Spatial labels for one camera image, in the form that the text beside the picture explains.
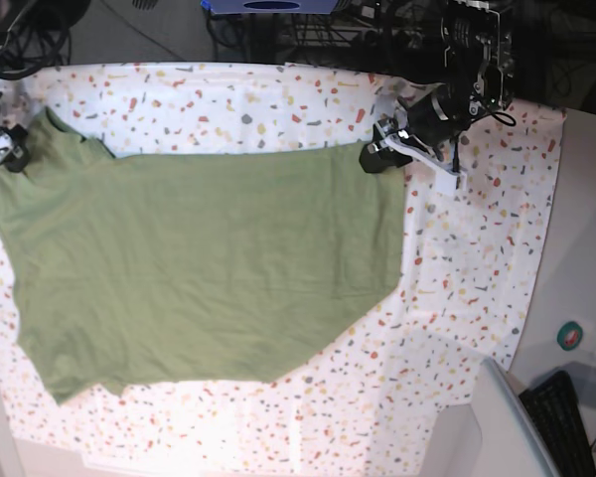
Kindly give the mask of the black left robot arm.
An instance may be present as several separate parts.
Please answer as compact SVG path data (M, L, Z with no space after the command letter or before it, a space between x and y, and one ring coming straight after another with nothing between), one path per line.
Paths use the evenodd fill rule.
M400 114L378 120L360 156L365 172L379 174L417 160L459 170L455 147L474 123L493 117L507 126L514 93L514 7L509 1L392 1L381 16L391 72L432 89L414 103L403 97Z

